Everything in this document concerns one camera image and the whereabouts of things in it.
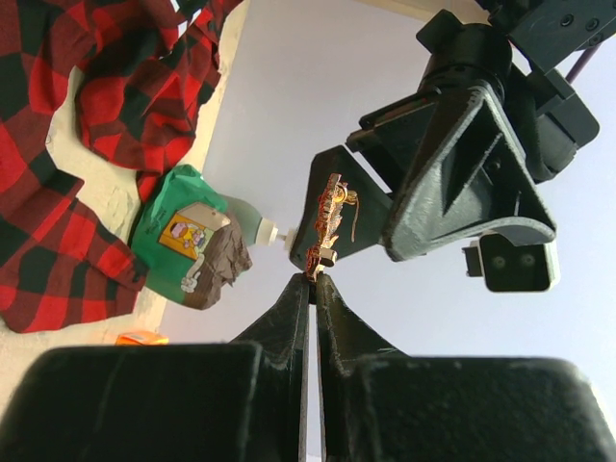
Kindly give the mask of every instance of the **orange object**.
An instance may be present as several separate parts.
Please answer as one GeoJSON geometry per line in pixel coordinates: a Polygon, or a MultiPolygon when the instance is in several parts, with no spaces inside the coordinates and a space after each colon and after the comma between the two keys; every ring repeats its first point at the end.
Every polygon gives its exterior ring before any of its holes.
{"type": "Polygon", "coordinates": [[[117,336],[116,345],[166,345],[169,338],[155,332],[138,330],[117,336]]]}

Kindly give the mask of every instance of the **white wall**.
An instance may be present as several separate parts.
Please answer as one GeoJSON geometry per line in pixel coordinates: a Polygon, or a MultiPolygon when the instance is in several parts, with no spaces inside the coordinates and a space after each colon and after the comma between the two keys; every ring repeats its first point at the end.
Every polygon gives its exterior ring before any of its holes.
{"type": "MultiPolygon", "coordinates": [[[[252,0],[204,176],[251,201],[282,229],[301,217],[310,162],[360,116],[414,93],[427,60],[421,24],[352,0],[252,0]]],[[[460,248],[394,264],[380,248],[330,273],[347,304],[412,355],[541,355],[577,363],[616,412],[614,262],[616,42],[577,89],[603,124],[557,181],[541,188],[559,224],[563,277],[544,295],[493,295],[465,277],[460,248]]],[[[255,248],[254,269],[206,312],[170,307],[173,341],[232,339],[270,307],[295,272],[280,248],[255,248]]],[[[311,379],[316,377],[315,368],[311,379]]],[[[320,454],[311,390],[309,452],[320,454]]]]}

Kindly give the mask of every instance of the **cartoon label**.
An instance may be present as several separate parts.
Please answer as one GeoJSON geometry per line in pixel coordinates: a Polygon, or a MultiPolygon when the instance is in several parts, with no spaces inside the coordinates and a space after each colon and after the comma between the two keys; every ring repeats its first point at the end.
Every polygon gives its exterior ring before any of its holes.
{"type": "Polygon", "coordinates": [[[196,260],[213,234],[213,230],[176,213],[163,230],[159,243],[196,260]]]}
{"type": "Polygon", "coordinates": [[[159,243],[194,260],[182,278],[181,289],[192,294],[198,285],[201,267],[205,262],[203,251],[220,228],[231,222],[228,216],[200,202],[177,211],[165,226],[159,243]]]}

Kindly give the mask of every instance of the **small gold object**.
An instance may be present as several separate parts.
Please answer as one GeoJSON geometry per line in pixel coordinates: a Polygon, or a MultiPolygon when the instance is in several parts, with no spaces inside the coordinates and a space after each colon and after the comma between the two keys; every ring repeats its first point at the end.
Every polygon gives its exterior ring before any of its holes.
{"type": "Polygon", "coordinates": [[[341,212],[344,204],[357,207],[351,231],[351,241],[355,242],[359,197],[357,192],[350,191],[347,187],[348,184],[341,180],[341,174],[332,173],[327,181],[325,191],[319,197],[319,211],[315,223],[317,243],[306,252],[306,275],[313,282],[317,281],[317,276],[325,267],[330,268],[336,264],[338,254],[331,247],[338,239],[338,235],[335,233],[343,220],[341,212]]]}

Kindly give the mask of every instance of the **white cap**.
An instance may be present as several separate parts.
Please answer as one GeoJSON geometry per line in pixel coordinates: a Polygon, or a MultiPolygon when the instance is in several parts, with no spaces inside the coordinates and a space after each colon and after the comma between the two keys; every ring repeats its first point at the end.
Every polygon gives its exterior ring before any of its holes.
{"type": "Polygon", "coordinates": [[[291,252],[291,247],[293,247],[293,242],[295,240],[295,234],[297,234],[297,228],[290,228],[287,232],[287,236],[278,235],[278,239],[285,242],[286,252],[291,252]]]}
{"type": "Polygon", "coordinates": [[[271,245],[278,235],[276,223],[267,218],[261,218],[259,229],[257,230],[257,245],[271,245]]]}

